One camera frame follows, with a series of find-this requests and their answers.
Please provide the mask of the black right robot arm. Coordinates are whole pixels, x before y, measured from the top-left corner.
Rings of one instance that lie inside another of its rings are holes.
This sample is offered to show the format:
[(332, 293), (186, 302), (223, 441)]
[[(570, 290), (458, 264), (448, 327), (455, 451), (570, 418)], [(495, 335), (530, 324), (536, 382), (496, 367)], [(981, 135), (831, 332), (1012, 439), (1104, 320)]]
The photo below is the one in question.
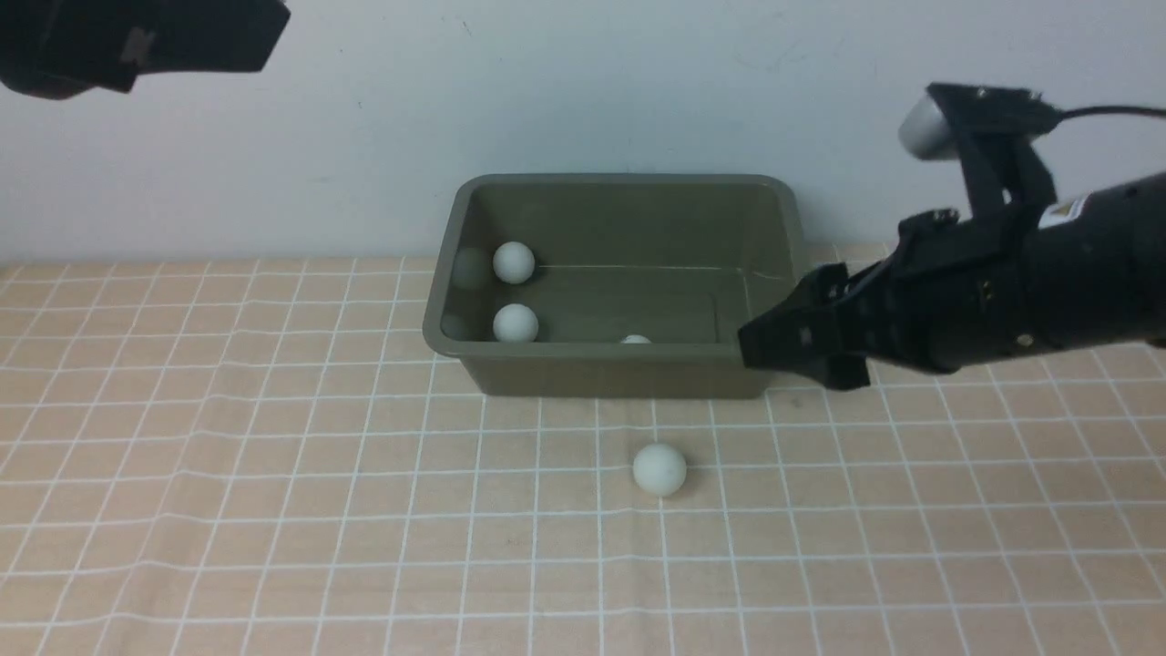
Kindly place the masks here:
[(870, 385), (870, 361), (949, 376), (1115, 343), (1161, 348), (1163, 174), (1059, 209), (901, 220), (890, 256), (858, 273), (816, 267), (742, 325), (742, 365), (851, 392)]

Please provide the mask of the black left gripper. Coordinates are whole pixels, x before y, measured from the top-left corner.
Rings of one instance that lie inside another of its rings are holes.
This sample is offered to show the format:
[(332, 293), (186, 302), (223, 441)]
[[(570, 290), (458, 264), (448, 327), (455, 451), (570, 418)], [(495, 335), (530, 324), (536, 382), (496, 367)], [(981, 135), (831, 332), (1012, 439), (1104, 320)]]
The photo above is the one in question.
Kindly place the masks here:
[(283, 1), (3, 1), (1, 80), (70, 99), (143, 75), (259, 72), (289, 17)]

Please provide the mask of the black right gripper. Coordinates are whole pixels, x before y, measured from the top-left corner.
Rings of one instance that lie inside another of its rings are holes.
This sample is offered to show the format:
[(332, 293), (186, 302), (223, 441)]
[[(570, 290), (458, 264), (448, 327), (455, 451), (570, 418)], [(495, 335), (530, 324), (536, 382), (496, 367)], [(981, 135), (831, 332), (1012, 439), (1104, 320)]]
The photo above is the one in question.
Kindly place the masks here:
[[(878, 264), (850, 278), (847, 264), (819, 266), (784, 302), (743, 324), (742, 365), (856, 392), (871, 385), (868, 360), (951, 374), (1046, 354), (1023, 261), (1041, 216), (1041, 209), (963, 221), (948, 211), (913, 216)], [(842, 340), (834, 303), (845, 285)]]

